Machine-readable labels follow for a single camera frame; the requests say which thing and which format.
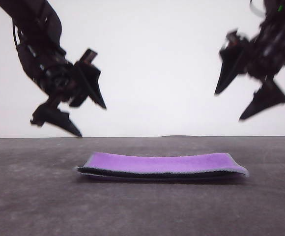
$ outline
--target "white wall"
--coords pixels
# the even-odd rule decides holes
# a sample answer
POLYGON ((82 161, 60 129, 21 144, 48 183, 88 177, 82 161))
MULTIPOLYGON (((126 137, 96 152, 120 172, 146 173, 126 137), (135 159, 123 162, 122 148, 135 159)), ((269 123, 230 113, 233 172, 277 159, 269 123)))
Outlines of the white wall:
MULTIPOLYGON (((50 0, 62 21, 61 45, 78 60, 99 53, 107 111, 87 100, 62 110, 88 136, 285 135, 285 106, 238 122, 259 83, 237 78, 214 96, 226 33, 258 32, 248 0, 50 0)), ((285 91, 285 69, 276 78, 285 91)), ((29 120, 46 95, 26 77, 0 9, 0 137, 70 137, 29 120)))

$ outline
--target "purple cloth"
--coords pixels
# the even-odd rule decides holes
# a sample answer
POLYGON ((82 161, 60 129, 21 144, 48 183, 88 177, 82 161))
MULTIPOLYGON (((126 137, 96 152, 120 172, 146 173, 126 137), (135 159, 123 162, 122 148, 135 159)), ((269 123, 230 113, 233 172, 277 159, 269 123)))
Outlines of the purple cloth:
POLYGON ((248 171, 238 165, 227 153, 138 157, 95 152, 81 168, 136 174, 233 172, 248 176, 248 171))

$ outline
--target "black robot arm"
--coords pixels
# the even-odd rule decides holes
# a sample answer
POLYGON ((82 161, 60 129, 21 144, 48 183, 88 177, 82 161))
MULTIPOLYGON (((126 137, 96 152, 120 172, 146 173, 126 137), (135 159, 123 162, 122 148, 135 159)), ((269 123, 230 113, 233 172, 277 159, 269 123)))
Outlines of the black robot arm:
POLYGON ((240 119, 285 103, 284 93, 274 82, 274 76, 285 66, 285 0, 265 0, 265 7, 266 18, 256 37, 249 40, 232 31, 227 35, 228 46, 220 51, 223 64, 216 94, 238 74, 248 74, 262 82, 240 119))
POLYGON ((33 113, 31 123, 42 126, 48 122, 81 137, 69 114, 57 107, 60 102, 79 107, 89 96, 106 108, 98 85, 100 70, 92 64, 97 53, 87 49, 75 64, 66 60, 59 44, 61 22, 46 0, 0 0, 0 7, 13 20, 16 49, 25 73, 49 96, 33 113))

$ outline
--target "gray table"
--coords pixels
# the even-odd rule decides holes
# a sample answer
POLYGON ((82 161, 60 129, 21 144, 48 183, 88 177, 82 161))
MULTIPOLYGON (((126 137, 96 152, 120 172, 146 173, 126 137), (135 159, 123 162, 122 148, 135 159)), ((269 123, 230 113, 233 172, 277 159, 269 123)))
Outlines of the gray table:
POLYGON ((285 137, 0 139, 0 236, 285 236, 285 137), (238 181, 99 182, 92 151, 228 152, 238 181))

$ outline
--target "cable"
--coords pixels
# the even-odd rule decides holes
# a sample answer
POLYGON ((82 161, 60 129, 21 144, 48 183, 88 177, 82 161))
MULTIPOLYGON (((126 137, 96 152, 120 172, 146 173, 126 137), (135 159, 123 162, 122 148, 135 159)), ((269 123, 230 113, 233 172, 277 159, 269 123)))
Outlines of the cable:
POLYGON ((259 10, 257 7, 255 7, 252 2, 253 2, 253 0, 250 0, 250 9, 251 9, 251 11, 255 15, 264 18, 266 16, 266 14, 264 12, 262 12, 261 10, 259 10))
POLYGON ((14 36, 14 42, 15 42, 15 46, 17 47, 18 46, 18 43, 17 43, 17 38, 16 38, 16 31, 15 31, 15 22, 13 21, 13 36, 14 36))

